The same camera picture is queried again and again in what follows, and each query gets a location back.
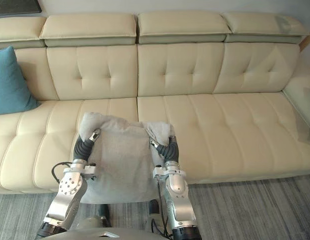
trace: towel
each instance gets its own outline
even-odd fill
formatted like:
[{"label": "towel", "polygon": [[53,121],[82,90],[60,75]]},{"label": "towel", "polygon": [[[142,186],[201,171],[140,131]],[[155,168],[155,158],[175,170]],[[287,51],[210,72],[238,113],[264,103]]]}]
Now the towel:
[{"label": "towel", "polygon": [[79,127],[81,139],[85,141],[97,128],[101,135],[88,159],[96,164],[97,178],[87,180],[81,203],[133,203],[158,198],[153,169],[164,165],[164,159],[150,146],[150,137],[168,145],[169,136],[175,135],[173,126],[86,112]]}]

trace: sofa armrest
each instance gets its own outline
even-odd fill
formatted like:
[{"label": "sofa armrest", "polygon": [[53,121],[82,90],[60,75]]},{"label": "sofa armrest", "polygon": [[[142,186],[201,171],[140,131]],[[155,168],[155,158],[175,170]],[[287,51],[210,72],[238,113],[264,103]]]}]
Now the sofa armrest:
[{"label": "sofa armrest", "polygon": [[283,92],[310,127],[310,67],[301,59]]}]

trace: gray carpet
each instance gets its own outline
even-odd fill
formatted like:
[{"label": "gray carpet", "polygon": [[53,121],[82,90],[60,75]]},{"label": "gray carpet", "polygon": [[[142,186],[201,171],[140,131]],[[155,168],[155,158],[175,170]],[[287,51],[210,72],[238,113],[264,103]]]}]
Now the gray carpet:
[{"label": "gray carpet", "polygon": [[[0,195],[0,240],[32,240],[54,196]],[[203,240],[310,240],[310,175],[192,185],[190,199]],[[73,226],[97,212],[82,204]],[[110,212],[113,227],[143,229],[148,204],[112,204]]]}]

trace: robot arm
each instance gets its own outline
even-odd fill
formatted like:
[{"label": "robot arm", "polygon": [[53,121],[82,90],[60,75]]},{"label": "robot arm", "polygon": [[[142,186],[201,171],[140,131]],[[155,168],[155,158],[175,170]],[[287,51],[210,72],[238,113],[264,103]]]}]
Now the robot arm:
[{"label": "robot arm", "polygon": [[87,190],[87,178],[95,176],[95,165],[87,165],[94,142],[101,131],[97,129],[85,142],[80,137],[75,144],[74,160],[65,168],[58,193],[52,201],[36,239],[66,232],[70,229],[78,211],[81,198]]},{"label": "robot arm", "polygon": [[174,240],[201,240],[195,213],[189,199],[189,186],[185,181],[186,174],[180,170],[176,137],[169,138],[168,146],[163,146],[153,139],[150,140],[150,144],[165,159],[165,166],[156,166],[153,177],[165,183],[164,197]]}]

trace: teal pillow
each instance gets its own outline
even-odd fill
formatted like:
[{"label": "teal pillow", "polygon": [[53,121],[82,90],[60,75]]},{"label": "teal pillow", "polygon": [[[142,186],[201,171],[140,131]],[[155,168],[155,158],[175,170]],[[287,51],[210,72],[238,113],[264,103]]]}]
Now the teal pillow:
[{"label": "teal pillow", "polygon": [[0,114],[24,112],[39,105],[27,87],[13,47],[0,50]]}]

